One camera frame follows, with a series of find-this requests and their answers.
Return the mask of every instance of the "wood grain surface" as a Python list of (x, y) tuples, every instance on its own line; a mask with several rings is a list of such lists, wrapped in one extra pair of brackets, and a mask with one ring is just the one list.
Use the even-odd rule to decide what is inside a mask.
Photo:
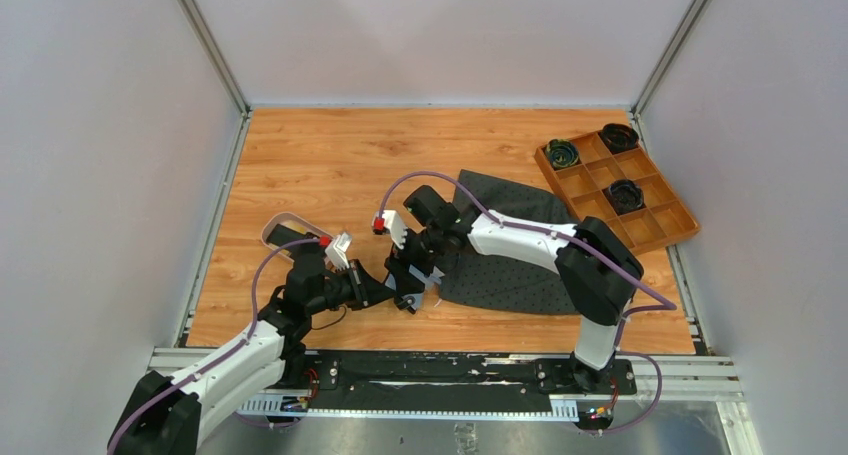
[[(386, 189), (414, 170), (457, 177), (462, 168), (549, 190), (533, 151), (551, 138), (569, 138), (605, 123), (628, 123), (618, 110), (529, 109), (258, 109), (254, 112), (204, 282), (189, 346), (218, 346), (250, 321), (250, 285), (267, 255), (259, 236), (275, 214), (294, 212), (330, 233), (353, 235), (348, 257), (359, 258), (377, 279), (388, 237), (369, 225)], [(453, 186), (418, 178), (403, 183), (389, 208), (421, 184), (450, 199)], [(409, 214), (410, 226), (417, 223)], [(639, 257), (643, 280), (679, 301), (665, 250)], [(289, 264), (275, 259), (259, 283), (259, 305), (284, 283)], [(428, 351), (568, 352), (579, 316), (526, 315), (438, 303), (428, 293), (415, 315), (389, 301), (348, 312), (342, 323), (311, 332), (310, 348), (411, 349)], [(650, 303), (642, 293), (634, 305)], [(341, 312), (324, 312), (314, 326)], [(650, 353), (693, 353), (683, 312), (638, 314), (622, 348)]]

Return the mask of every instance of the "white panel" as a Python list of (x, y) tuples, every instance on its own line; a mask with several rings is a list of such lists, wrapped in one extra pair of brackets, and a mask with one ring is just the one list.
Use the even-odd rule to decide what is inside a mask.
[(691, 0), (197, 0), (251, 103), (623, 104)]
[(844, 453), (848, 4), (713, 0), (646, 115), (682, 250), (768, 454)]
[(238, 116), (176, 0), (0, 0), (0, 453), (104, 453)]

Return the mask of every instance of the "gray fabric mat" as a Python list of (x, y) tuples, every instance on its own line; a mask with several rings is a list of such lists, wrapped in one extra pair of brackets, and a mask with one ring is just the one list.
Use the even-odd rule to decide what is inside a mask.
[[(487, 208), (535, 222), (571, 223), (565, 204), (538, 188), (462, 170), (459, 181)], [(462, 212), (471, 201), (456, 190)], [(496, 255), (447, 255), (437, 262), (446, 272), (439, 287), (444, 300), (472, 307), (536, 314), (574, 314), (559, 275), (526, 262)]]

